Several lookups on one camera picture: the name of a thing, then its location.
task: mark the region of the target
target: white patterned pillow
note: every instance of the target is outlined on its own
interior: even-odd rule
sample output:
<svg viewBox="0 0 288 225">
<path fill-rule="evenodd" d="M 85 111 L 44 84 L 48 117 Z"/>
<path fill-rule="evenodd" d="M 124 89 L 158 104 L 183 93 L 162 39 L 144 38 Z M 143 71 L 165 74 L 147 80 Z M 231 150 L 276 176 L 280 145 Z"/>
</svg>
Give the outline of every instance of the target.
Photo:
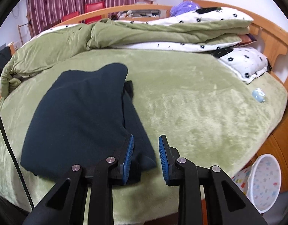
<svg viewBox="0 0 288 225">
<path fill-rule="evenodd" d="M 247 26 L 249 22 L 253 21 L 253 18 L 238 11 L 237 9 L 230 8 L 230 7 L 221 7 L 217 10 L 199 14 L 198 12 L 191 11 L 187 13 L 183 13 L 177 15 L 175 17 L 165 18 L 165 19 L 158 19 L 149 22 L 141 22 L 141 21 L 124 21 L 118 20 L 120 22 L 127 22 L 127 23 L 146 23 L 149 25 L 174 25 L 178 23 L 203 23 L 203 22 L 211 22 L 211 21 L 220 21 L 220 20 L 229 20 L 229 19 L 237 19 L 237 20 L 245 20 L 247 21 Z"/>
<path fill-rule="evenodd" d="M 267 57 L 252 47 L 234 48 L 218 60 L 247 84 L 268 71 Z"/>
</svg>

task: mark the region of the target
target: red chair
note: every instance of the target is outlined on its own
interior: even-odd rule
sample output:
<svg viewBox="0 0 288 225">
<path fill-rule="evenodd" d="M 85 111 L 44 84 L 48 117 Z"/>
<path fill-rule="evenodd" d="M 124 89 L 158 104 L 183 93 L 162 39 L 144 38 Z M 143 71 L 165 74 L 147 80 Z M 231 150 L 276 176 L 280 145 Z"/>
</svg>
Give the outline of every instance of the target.
<svg viewBox="0 0 288 225">
<path fill-rule="evenodd" d="M 80 14 L 79 14 L 79 11 L 76 11 L 76 12 L 74 12 L 74 13 L 70 13 L 70 14 L 68 14 L 68 15 L 65 15 L 64 17 L 62 17 L 62 22 L 64 22 L 64 21 L 66 21 L 66 20 L 68 20 L 68 19 L 72 19 L 72 18 L 74 18 L 74 17 L 77 17 L 77 16 L 79 16 Z"/>
<path fill-rule="evenodd" d="M 85 13 L 88 12 L 93 12 L 99 9 L 103 9 L 104 8 L 104 2 L 98 2 L 98 3 L 93 3 L 93 4 L 86 4 L 85 7 Z M 102 19 L 102 16 L 96 16 L 90 19 L 86 19 L 85 23 L 88 25 L 90 23 L 96 22 L 98 20 Z"/>
</svg>

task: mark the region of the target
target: green fleece blanket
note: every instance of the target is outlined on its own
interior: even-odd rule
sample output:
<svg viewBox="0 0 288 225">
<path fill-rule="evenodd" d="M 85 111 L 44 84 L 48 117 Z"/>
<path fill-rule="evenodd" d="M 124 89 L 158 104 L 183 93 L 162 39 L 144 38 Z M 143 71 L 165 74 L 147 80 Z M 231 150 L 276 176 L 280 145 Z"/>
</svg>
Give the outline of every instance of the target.
<svg viewBox="0 0 288 225">
<path fill-rule="evenodd" d="M 101 33 L 108 38 L 93 36 L 95 26 L 78 25 L 43 35 L 20 49 L 3 70 L 1 93 L 6 98 L 0 100 L 0 113 L 18 162 L 33 113 L 59 75 L 67 70 L 94 71 L 112 62 L 128 67 L 127 80 L 134 83 L 134 106 L 156 156 L 158 137 L 166 134 L 181 156 L 198 166 L 219 165 L 232 176 L 281 120 L 287 92 L 268 73 L 246 85 L 211 55 L 91 50 L 90 44 L 112 42 L 112 35 L 105 31 Z M 14 73 L 39 74 L 21 82 L 12 77 Z M 265 92 L 266 102 L 258 103 L 251 96 L 257 87 Z M 144 172 L 140 183 L 113 190 L 115 224 L 134 224 L 177 212 L 178 187 L 165 185 L 159 158 L 157 161 L 158 167 Z M 22 172 L 36 205 L 53 183 L 23 168 Z M 30 210 L 1 134 L 0 195 Z"/>
<path fill-rule="evenodd" d="M 91 49 L 111 45 L 168 41 L 214 45 L 238 41 L 237 34 L 247 34 L 250 21 L 224 20 L 171 26 L 100 22 L 45 34 L 25 45 L 5 66 L 1 75 L 0 95 L 7 97 L 21 83 L 13 74 L 28 76 Z"/>
</svg>

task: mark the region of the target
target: star-patterned trash can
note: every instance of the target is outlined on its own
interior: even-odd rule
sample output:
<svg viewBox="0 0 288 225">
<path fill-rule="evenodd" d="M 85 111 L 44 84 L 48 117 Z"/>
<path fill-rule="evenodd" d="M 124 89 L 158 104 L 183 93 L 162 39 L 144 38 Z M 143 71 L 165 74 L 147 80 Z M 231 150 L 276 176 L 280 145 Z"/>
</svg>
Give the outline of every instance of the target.
<svg viewBox="0 0 288 225">
<path fill-rule="evenodd" d="M 252 166 L 239 171 L 232 180 L 259 213 L 265 213 L 273 206 L 279 194 L 280 166 L 274 156 L 264 154 Z"/>
</svg>

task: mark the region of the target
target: dark navy cloth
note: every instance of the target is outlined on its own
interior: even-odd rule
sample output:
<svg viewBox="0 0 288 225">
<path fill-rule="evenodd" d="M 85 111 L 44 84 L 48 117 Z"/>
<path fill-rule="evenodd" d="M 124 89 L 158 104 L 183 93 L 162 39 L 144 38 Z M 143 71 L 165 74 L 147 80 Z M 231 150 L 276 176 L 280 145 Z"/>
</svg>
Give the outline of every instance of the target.
<svg viewBox="0 0 288 225">
<path fill-rule="evenodd" d="M 62 73 L 34 113 L 21 165 L 57 180 L 74 164 L 87 167 L 111 156 L 132 134 L 131 177 L 156 167 L 151 143 L 123 87 L 127 72 L 125 65 L 113 63 L 95 72 Z"/>
<path fill-rule="evenodd" d="M 11 49 L 7 46 L 0 51 L 0 76 L 2 73 L 2 69 L 11 59 Z"/>
</svg>

